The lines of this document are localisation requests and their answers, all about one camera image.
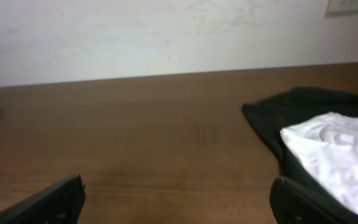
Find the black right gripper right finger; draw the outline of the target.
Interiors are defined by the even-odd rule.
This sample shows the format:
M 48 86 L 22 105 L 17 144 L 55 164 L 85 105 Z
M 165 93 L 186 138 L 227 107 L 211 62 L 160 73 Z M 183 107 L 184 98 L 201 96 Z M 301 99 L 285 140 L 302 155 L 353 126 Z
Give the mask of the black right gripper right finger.
M 358 224 L 358 214 L 287 177 L 274 180 L 269 202 L 278 224 Z

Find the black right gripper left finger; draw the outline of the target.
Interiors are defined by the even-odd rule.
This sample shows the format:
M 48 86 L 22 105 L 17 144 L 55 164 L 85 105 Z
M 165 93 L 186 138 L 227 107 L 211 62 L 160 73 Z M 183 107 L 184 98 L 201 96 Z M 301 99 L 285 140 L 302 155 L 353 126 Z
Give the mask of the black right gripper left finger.
M 0 224 L 77 224 L 86 200 L 74 174 L 0 212 Z

